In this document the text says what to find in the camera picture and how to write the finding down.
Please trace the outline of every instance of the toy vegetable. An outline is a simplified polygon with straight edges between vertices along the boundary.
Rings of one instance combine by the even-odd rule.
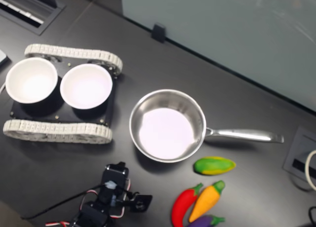
[[[213,215],[202,216],[197,220],[193,221],[188,227],[214,227],[218,223],[224,222],[225,218],[216,217]]]
[[[198,197],[197,202],[190,215],[189,222],[195,221],[209,209],[211,209],[221,197],[222,190],[225,187],[224,181],[218,181],[203,190]]]
[[[183,217],[188,208],[197,200],[198,192],[203,184],[198,184],[194,188],[183,191],[172,207],[171,220],[174,227],[183,227]]]
[[[235,162],[217,156],[207,156],[194,163],[194,170],[200,174],[217,175],[236,167]]]

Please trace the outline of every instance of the orange carrot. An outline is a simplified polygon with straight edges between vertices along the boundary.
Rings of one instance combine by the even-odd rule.
[[[189,222],[195,221],[202,216],[205,212],[211,209],[218,202],[221,197],[222,190],[225,187],[224,181],[218,181],[211,186],[208,186],[203,190],[198,197],[197,202],[190,215]]]

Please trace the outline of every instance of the stainless steel saucepan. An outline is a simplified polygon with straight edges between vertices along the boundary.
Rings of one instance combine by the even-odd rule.
[[[177,90],[157,90],[134,107],[129,131],[135,146],[150,159],[173,163],[193,155],[204,139],[214,136],[283,143],[282,135],[249,129],[214,130],[206,127],[197,102]]]

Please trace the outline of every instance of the dark gray desk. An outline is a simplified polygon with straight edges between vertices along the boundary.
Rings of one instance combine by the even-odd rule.
[[[301,227],[309,222],[307,210],[316,204],[315,193],[297,189],[282,166],[297,127],[316,132],[314,116],[169,43],[153,41],[147,32],[86,0],[63,2],[67,8],[41,37],[0,17],[0,47],[13,63],[35,42],[103,49],[121,57],[114,141],[107,146],[32,143],[0,134],[1,200],[19,214],[30,215],[99,183],[106,164],[125,161],[132,190],[153,194],[154,199],[147,213],[127,213],[118,227],[171,226],[170,210],[182,190],[219,179],[227,186],[211,213],[227,218],[223,227]],[[12,64],[1,69],[1,84]],[[148,160],[133,146],[128,118],[142,96],[162,88],[195,98],[210,127],[270,130],[282,133],[285,143],[203,144],[180,163]],[[7,93],[1,94],[0,124],[9,119],[11,105]],[[207,155],[232,159],[237,167],[215,177],[193,173],[192,164]],[[78,206],[79,200],[72,201],[32,223],[69,220]]]

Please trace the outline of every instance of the purple eggplant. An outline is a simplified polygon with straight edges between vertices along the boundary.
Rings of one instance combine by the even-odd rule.
[[[214,227],[218,223],[224,222],[225,218],[213,215],[202,216],[188,225],[188,227]]]

